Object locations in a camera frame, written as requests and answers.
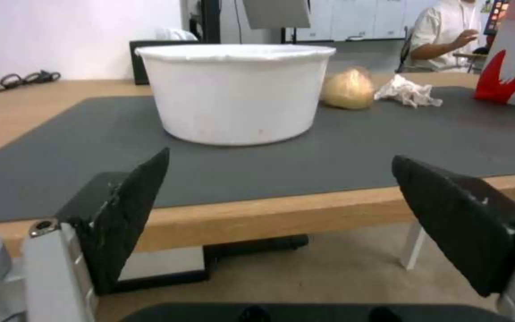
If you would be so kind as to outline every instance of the gray mat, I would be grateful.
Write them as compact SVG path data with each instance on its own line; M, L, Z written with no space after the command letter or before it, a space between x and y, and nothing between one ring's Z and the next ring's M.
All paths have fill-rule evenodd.
M170 147L156 207L395 185L395 154L474 175L515 174L515 107L437 88L442 107L320 108L295 139L211 147L166 134L151 97L80 102L0 149L0 222L52 216L96 173L129 171Z

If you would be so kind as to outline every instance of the table leg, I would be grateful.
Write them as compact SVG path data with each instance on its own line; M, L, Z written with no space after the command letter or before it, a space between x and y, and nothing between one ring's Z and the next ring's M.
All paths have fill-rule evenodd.
M401 255L401 263L407 270L414 268L418 255L421 252L421 247L425 242L425 237L425 229L415 220L410 226L409 236L406 239L405 248Z

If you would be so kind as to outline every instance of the floor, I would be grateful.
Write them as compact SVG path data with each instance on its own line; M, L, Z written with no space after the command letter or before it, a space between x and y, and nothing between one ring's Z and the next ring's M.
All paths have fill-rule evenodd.
M413 271L398 263L409 225L311 236L307 247L231 258L209 281L101 299L100 322L160 302L459 303L494 309L428 240Z

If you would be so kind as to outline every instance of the white plastic bowl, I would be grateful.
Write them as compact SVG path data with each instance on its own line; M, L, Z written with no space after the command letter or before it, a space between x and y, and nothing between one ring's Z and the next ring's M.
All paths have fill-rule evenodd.
M311 127L331 47L142 47L164 128L204 144L252 145Z

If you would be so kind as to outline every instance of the crumpled paper towel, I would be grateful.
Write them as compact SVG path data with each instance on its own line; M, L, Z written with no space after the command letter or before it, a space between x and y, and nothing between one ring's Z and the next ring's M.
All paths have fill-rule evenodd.
M375 100L392 98L402 102L403 105L417 108L419 106L441 106L442 100L431 98L433 86L420 86L400 75L395 75L392 80L384 84L375 93Z

